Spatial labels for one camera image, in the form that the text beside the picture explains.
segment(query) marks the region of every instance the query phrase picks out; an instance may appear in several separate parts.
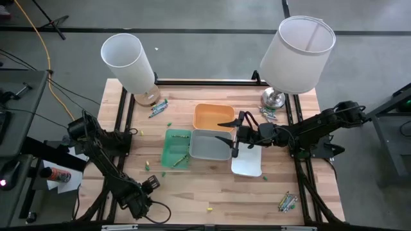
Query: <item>white lampshade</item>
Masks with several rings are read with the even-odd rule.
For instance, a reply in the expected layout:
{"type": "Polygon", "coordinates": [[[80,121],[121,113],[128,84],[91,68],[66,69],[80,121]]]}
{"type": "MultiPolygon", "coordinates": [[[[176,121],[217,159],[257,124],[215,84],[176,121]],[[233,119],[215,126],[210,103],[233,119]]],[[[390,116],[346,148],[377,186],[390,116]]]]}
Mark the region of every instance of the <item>white lampshade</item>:
{"type": "Polygon", "coordinates": [[[274,90],[300,94],[319,81],[335,44],[333,30],[308,16],[285,19],[260,64],[260,76],[274,90]]]}
{"type": "Polygon", "coordinates": [[[143,45],[134,35],[121,33],[108,38],[101,47],[101,58],[128,92],[144,94],[155,86],[143,45]]]}

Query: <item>wooden table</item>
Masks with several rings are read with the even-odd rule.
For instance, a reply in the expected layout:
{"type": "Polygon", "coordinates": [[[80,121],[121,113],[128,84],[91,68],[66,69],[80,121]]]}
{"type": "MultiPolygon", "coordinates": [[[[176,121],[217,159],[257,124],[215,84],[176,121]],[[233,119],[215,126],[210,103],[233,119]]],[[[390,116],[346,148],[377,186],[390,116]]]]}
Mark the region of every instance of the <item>wooden table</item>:
{"type": "MultiPolygon", "coordinates": [[[[121,84],[117,79],[108,79],[101,102],[98,121],[103,129],[114,129],[121,95],[121,84]]],[[[266,87],[215,87],[215,86],[160,86],[161,101],[169,100],[168,108],[161,114],[148,118],[150,109],[135,105],[132,128],[144,131],[144,136],[133,136],[130,155],[124,172],[138,182],[156,175],[161,186],[151,197],[167,204],[172,211],[169,224],[231,224],[231,225],[303,225],[301,204],[288,213],[277,211],[277,205],[286,191],[298,194],[297,176],[293,160],[287,148],[263,148],[261,168],[263,177],[236,176],[231,172],[231,161],[206,161],[191,159],[187,170],[168,169],[160,164],[167,124],[170,128],[193,130],[193,112],[198,103],[231,105],[236,115],[240,110],[250,111],[257,122],[265,119],[258,110],[260,97],[266,87]],[[144,169],[146,161],[150,171],[144,169]]],[[[127,96],[127,108],[130,96],[127,96]]],[[[304,118],[319,113],[315,90],[300,95],[304,118]]],[[[124,129],[127,110],[123,114],[124,129]]],[[[278,124],[287,124],[285,107],[276,112],[278,124]]],[[[337,182],[327,162],[313,159],[317,190],[336,217],[344,220],[344,213],[338,194],[337,182]]],[[[84,172],[80,187],[81,216],[101,192],[103,177],[90,164],[84,172]]],[[[314,219],[310,194],[307,192],[311,217],[314,219]]],[[[108,214],[111,198],[108,199],[105,216],[108,214]]],[[[156,221],[167,218],[168,212],[159,205],[150,208],[148,216],[156,221]]],[[[147,219],[135,221],[128,209],[116,212],[116,223],[150,223],[147,219]]]]}

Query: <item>concrete floor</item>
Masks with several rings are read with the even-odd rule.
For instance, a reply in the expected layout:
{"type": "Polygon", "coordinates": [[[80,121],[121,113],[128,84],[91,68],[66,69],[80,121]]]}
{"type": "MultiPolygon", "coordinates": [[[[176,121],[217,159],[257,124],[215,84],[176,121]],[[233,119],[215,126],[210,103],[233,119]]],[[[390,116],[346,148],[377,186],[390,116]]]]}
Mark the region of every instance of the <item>concrete floor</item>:
{"type": "MultiPolygon", "coordinates": [[[[36,25],[45,23],[31,1],[21,0],[36,25]]],[[[224,28],[277,29],[283,19],[281,1],[259,0],[38,0],[51,17],[69,14],[65,26],[111,28],[224,28]]],[[[411,30],[411,1],[407,0],[289,0],[292,15],[324,19],[334,30],[411,30]]],[[[15,6],[8,24],[27,26],[15,6]]],[[[112,73],[100,58],[100,47],[111,34],[43,33],[55,81],[99,101],[112,73]]],[[[257,69],[273,35],[136,34],[160,78],[249,79],[257,69]]],[[[411,82],[411,37],[337,37],[336,46],[316,87],[321,109],[353,100],[376,108],[411,82]]],[[[38,69],[46,68],[43,48],[34,33],[1,32],[0,47],[38,69]]],[[[5,67],[17,67],[4,57],[5,67]]],[[[74,116],[80,109],[67,103],[74,116]]],[[[96,115],[98,107],[73,96],[96,115]]],[[[70,122],[62,107],[44,91],[37,113],[58,123],[70,122]]],[[[59,140],[66,131],[39,118],[30,130],[38,140],[59,140]]],[[[376,181],[392,170],[372,124],[340,129],[333,141],[346,152],[335,158],[338,188],[346,220],[355,225],[411,229],[410,189],[381,190],[376,181]]],[[[75,192],[39,193],[34,207],[36,224],[68,221],[75,192]]],[[[14,225],[24,222],[15,220],[14,225]]]]}

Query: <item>translucent green container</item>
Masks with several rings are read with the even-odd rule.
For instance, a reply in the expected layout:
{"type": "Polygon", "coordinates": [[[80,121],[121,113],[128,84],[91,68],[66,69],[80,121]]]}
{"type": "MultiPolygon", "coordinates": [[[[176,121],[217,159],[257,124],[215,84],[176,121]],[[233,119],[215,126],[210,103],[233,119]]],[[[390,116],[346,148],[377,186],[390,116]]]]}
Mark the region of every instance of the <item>translucent green container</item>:
{"type": "Polygon", "coordinates": [[[185,155],[189,156],[190,140],[190,130],[168,129],[164,140],[164,149],[162,150],[161,155],[161,166],[175,169],[187,169],[188,159],[181,161],[175,167],[173,167],[173,165],[185,155]],[[188,136],[188,138],[173,137],[174,135],[188,136]]]}

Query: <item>orange bowl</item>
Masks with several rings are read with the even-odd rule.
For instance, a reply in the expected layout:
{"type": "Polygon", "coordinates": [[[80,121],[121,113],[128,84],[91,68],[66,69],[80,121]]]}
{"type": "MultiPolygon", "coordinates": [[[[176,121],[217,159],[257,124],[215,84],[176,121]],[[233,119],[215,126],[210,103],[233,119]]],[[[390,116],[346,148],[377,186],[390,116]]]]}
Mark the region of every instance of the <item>orange bowl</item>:
{"type": "Polygon", "coordinates": [[[199,103],[195,107],[193,126],[196,129],[231,132],[234,128],[226,128],[217,124],[233,120],[234,109],[232,106],[199,103]]]}

